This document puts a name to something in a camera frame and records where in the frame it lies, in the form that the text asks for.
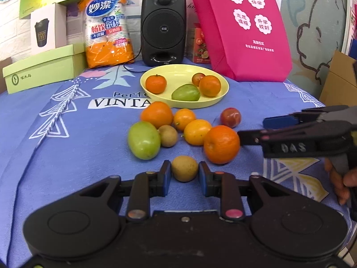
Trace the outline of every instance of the speaker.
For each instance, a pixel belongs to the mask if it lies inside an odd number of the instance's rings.
[[[181,63],[185,40],[186,0],[142,0],[141,52],[146,65]]]

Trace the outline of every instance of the pink tote bag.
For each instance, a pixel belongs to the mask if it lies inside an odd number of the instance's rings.
[[[284,81],[292,69],[275,0],[193,0],[212,69],[236,81]]]

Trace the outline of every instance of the plate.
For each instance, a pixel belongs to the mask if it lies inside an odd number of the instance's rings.
[[[202,72],[205,75],[216,76],[220,80],[221,91],[218,93],[218,95],[216,97],[205,97],[201,95],[199,100],[195,102],[172,100],[171,94],[174,92],[174,90],[176,90],[181,85],[191,84],[192,76],[198,72]],[[166,79],[167,86],[165,91],[161,94],[155,95],[145,88],[145,81],[151,75],[161,75]],[[186,64],[171,64],[154,67],[141,76],[140,84],[152,101],[164,102],[172,108],[180,109],[199,109],[212,106],[222,100],[222,98],[228,93],[229,90],[228,82],[220,74],[204,67]]]

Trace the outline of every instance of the paper cup package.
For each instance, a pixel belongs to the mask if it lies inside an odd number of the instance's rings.
[[[82,0],[88,67],[117,65],[133,60],[126,24],[126,0]]]

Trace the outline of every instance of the finger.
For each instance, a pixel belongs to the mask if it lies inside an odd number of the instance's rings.
[[[326,172],[330,172],[333,168],[332,162],[328,158],[325,158],[324,167]]]
[[[357,186],[357,168],[354,168],[345,174],[343,177],[343,184],[348,187]]]
[[[343,185],[342,176],[337,173],[334,167],[330,171],[330,180],[337,189],[343,189],[345,187]]]
[[[343,189],[335,188],[334,191],[338,197],[340,205],[344,205],[350,197],[349,189],[346,187]]]

